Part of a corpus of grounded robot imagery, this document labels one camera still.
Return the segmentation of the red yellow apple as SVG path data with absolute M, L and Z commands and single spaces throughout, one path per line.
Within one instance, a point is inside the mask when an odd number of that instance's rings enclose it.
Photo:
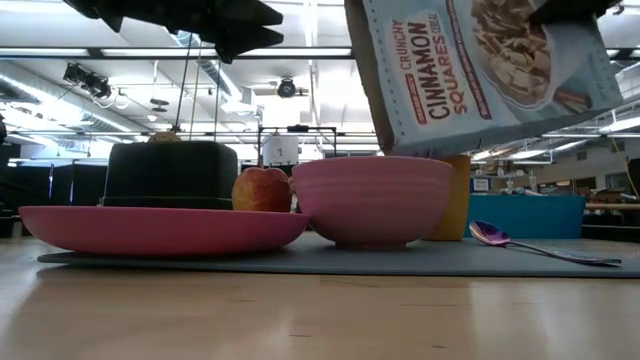
M 236 211 L 289 213 L 291 203 L 289 177 L 278 168 L 248 168 L 232 188 L 232 206 Z

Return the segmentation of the magenta plate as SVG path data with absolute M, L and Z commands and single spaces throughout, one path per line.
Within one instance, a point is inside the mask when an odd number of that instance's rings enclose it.
M 296 240 L 310 222 L 297 213 L 111 206 L 24 206 L 19 214 L 49 245 L 126 256 L 274 250 Z

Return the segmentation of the pink bowl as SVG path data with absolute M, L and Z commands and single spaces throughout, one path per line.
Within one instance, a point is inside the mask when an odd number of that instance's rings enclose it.
M 400 156 L 338 157 L 292 169 L 300 210 L 320 236 L 349 248 L 404 248 L 449 203 L 451 165 Z

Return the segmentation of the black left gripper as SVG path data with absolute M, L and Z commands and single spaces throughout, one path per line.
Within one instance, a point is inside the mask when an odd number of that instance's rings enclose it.
M 233 19 L 224 12 L 224 0 L 64 0 L 83 16 L 102 20 L 119 33 L 125 18 L 167 28 L 200 33 L 212 43 L 218 58 L 231 63 L 246 52 L 280 44 L 284 36 L 262 26 L 280 25 L 283 15 L 261 0 L 241 0 L 241 15 Z

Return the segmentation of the iridescent spoon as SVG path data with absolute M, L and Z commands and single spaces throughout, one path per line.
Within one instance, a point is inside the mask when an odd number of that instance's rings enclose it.
M 621 259 L 575 255 L 559 250 L 551 250 L 540 246 L 516 242 L 513 241 L 505 231 L 499 229 L 493 224 L 483 221 L 471 221 L 469 223 L 469 231 L 476 240 L 488 246 L 503 248 L 506 248 L 508 246 L 521 247 L 527 250 L 538 252 L 548 257 L 588 266 L 620 267 L 622 265 Z

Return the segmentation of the black overhead crossbar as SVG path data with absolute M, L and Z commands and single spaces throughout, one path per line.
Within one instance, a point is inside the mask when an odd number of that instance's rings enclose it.
M 217 60 L 213 47 L 0 47 L 0 60 Z M 351 60 L 351 47 L 270 47 L 236 56 L 240 60 Z

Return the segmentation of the black two-slot toaster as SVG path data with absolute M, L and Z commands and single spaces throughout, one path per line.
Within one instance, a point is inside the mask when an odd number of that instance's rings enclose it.
M 236 152 L 211 141 L 115 145 L 104 206 L 230 210 Z

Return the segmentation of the teal plastic bin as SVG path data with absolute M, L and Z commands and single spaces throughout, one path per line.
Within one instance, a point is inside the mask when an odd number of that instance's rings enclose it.
M 512 239 L 579 239 L 582 196 L 472 195 L 467 223 L 484 221 Z

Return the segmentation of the yellow cup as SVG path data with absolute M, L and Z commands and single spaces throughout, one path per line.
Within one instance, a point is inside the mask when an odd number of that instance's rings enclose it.
M 460 241 L 463 238 L 470 202 L 471 158 L 454 155 L 444 159 L 453 168 L 447 207 L 427 241 Z

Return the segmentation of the blue grey placemat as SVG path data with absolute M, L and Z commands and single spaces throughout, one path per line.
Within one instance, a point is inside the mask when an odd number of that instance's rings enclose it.
M 38 261 L 86 267 L 274 274 L 640 279 L 640 258 L 626 258 L 619 267 L 595 267 L 527 249 L 492 248 L 473 239 L 418 241 L 404 250 L 349 250 L 309 233 L 280 250 L 241 255 L 162 258 L 62 252 L 41 255 Z

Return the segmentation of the blue cinnamon cereal box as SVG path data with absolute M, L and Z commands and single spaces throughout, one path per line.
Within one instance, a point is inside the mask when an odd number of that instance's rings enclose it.
M 622 95 L 596 18 L 544 0 L 345 0 L 382 151 L 441 158 L 576 125 Z

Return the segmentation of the black ceiling spotlights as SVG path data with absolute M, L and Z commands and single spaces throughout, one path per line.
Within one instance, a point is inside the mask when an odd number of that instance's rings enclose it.
M 112 89 L 106 76 L 89 71 L 77 63 L 67 64 L 63 79 L 71 85 L 79 86 L 94 98 L 107 99 L 112 94 Z

